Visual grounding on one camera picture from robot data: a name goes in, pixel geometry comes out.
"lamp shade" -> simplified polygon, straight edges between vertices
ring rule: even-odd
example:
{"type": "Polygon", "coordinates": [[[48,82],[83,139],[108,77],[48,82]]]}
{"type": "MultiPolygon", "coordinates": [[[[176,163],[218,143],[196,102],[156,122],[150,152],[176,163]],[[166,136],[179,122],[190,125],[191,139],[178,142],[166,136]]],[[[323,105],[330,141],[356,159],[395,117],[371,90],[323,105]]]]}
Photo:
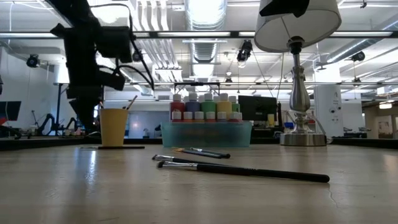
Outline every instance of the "lamp shade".
{"type": "MultiPolygon", "coordinates": [[[[271,2],[272,0],[261,0],[260,11],[271,2]]],[[[339,28],[340,24],[341,17],[336,0],[310,0],[307,10],[300,17],[295,17],[293,13],[264,17],[259,15],[254,43],[266,52],[288,52],[289,36],[299,36],[304,39],[302,46],[304,48],[327,38],[339,28]]]]}

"clear plastic bin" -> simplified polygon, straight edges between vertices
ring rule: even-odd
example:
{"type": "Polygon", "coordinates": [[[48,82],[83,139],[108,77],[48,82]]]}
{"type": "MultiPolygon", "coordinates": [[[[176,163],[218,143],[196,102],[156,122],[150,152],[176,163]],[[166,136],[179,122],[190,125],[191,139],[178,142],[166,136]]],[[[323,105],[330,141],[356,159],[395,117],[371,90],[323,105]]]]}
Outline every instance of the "clear plastic bin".
{"type": "Polygon", "coordinates": [[[249,147],[250,122],[162,123],[164,147],[249,147]]]}

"silver lamp base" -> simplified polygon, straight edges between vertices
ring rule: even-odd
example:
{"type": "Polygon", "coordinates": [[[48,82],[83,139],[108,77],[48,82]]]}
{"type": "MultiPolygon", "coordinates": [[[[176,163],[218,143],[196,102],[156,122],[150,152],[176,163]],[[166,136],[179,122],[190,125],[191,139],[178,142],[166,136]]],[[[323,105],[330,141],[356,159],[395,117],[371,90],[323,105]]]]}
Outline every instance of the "silver lamp base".
{"type": "Polygon", "coordinates": [[[326,136],[318,133],[281,134],[280,144],[282,146],[326,146],[326,136]]]}

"computer monitor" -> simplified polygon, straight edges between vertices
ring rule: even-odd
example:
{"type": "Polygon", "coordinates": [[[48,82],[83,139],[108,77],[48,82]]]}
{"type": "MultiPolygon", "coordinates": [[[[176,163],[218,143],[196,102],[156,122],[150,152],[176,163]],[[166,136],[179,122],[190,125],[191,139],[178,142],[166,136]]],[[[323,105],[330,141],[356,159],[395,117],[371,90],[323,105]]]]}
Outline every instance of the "computer monitor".
{"type": "Polygon", "coordinates": [[[268,115],[273,114],[277,121],[276,98],[262,96],[238,96],[244,121],[268,121],[268,115]]]}
{"type": "Polygon", "coordinates": [[[20,108],[21,101],[0,102],[0,118],[6,118],[8,121],[17,121],[20,108]]]}

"wooden table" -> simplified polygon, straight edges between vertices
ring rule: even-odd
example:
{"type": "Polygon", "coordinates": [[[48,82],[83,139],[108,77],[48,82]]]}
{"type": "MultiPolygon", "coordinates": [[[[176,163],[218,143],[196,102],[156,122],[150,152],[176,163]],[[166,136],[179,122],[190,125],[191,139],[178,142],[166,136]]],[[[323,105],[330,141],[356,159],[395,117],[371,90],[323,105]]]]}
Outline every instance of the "wooden table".
{"type": "Polygon", "coordinates": [[[257,145],[217,160],[162,146],[0,152],[0,223],[397,223],[398,151],[257,145]],[[330,184],[157,169],[155,154],[328,174],[330,184]]]}

